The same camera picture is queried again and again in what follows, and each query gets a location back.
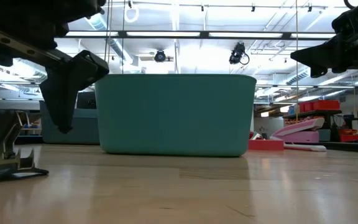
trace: cable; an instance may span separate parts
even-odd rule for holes
[[[298,40],[298,0],[295,1],[295,15],[296,15],[296,50],[298,50],[299,40]],[[298,71],[298,62],[296,62],[296,106],[299,108],[299,71]],[[298,110],[295,110],[296,113],[296,124],[298,124]]]
[[[349,3],[349,0],[343,0],[345,2],[345,5],[349,8],[349,9],[354,9],[355,7],[352,6],[352,4]]]
[[[241,64],[241,65],[248,65],[248,63],[249,63],[249,61],[250,61],[249,56],[248,56],[247,54],[244,54],[244,55],[247,56],[248,61],[247,61],[247,63],[242,63],[242,62],[240,62],[240,64]]]
[[[107,8],[107,24],[106,24],[106,45],[104,46],[104,60],[106,61],[107,59],[107,46],[108,46],[108,42],[109,42],[109,16],[110,16],[110,2],[108,3],[108,8]]]
[[[124,13],[126,9],[126,4],[124,1]],[[122,30],[125,30],[125,16],[122,18]],[[121,51],[121,67],[122,67],[122,74],[124,74],[124,39],[122,39],[122,51]]]

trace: red object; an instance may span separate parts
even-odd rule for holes
[[[305,104],[307,104],[307,103],[300,103],[299,104],[299,112],[300,113],[305,112]]]
[[[312,102],[313,110],[340,110],[338,100],[318,100]]]
[[[284,151],[282,140],[249,140],[248,150]]]
[[[354,142],[358,141],[358,134],[341,134],[341,142]]]
[[[313,102],[305,103],[303,107],[305,108],[305,112],[316,110],[313,106]]]

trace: black mount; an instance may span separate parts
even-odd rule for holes
[[[0,112],[0,180],[18,173],[46,175],[47,170],[35,168],[34,150],[30,156],[21,158],[21,151],[14,152],[14,142],[23,127],[20,113],[22,111],[6,110]]]

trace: red tray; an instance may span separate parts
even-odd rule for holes
[[[341,106],[338,100],[318,100],[312,102],[313,110],[340,110]]]
[[[358,134],[341,134],[341,142],[354,142],[358,141]]]

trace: metal bracket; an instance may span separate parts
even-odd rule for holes
[[[23,127],[20,113],[25,112],[15,111],[14,114],[6,113],[15,116],[15,118],[13,122],[7,122],[6,125],[8,127],[4,127],[8,129],[8,132],[0,135],[0,180],[18,173],[33,173],[38,175],[49,173],[47,170],[35,168],[33,149],[27,158],[21,158],[20,150],[18,150],[17,154],[14,152],[14,142]]]

